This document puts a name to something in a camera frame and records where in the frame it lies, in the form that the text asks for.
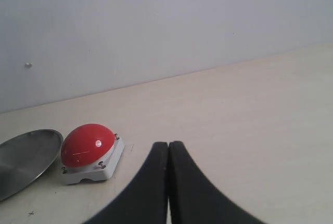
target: red dome button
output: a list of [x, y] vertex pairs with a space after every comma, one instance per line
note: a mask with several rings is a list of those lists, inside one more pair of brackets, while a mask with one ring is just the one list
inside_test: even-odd
[[61, 147], [61, 161], [67, 167], [81, 167], [105, 155], [116, 139], [114, 133], [100, 124], [85, 124], [74, 129]]

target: stainless steel lid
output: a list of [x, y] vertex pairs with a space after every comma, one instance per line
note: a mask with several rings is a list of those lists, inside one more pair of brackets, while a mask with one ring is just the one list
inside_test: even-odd
[[31, 131], [0, 144], [0, 201], [37, 179], [56, 159], [62, 135], [51, 129]]

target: beige tabletop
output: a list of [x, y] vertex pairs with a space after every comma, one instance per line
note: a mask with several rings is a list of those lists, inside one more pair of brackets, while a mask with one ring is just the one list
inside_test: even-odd
[[319, 45], [0, 115], [0, 142], [85, 123], [126, 147], [110, 180], [66, 186], [59, 159], [0, 202], [0, 223], [81, 223], [134, 177], [156, 141], [184, 141], [206, 176], [267, 223], [333, 223], [333, 45]]

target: table surface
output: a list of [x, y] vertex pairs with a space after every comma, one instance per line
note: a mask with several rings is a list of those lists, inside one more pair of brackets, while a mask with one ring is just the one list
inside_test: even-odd
[[113, 177], [66, 186], [58, 159], [0, 202], [0, 223], [81, 223], [117, 196], [156, 141], [184, 141], [225, 195], [267, 223], [332, 223], [333, 45], [318, 45], [0, 115], [0, 142], [86, 123], [126, 146]]

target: white wall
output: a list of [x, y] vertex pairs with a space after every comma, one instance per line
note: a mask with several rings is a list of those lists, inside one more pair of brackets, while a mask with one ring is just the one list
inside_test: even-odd
[[0, 111], [330, 41], [333, 0], [0, 0]]

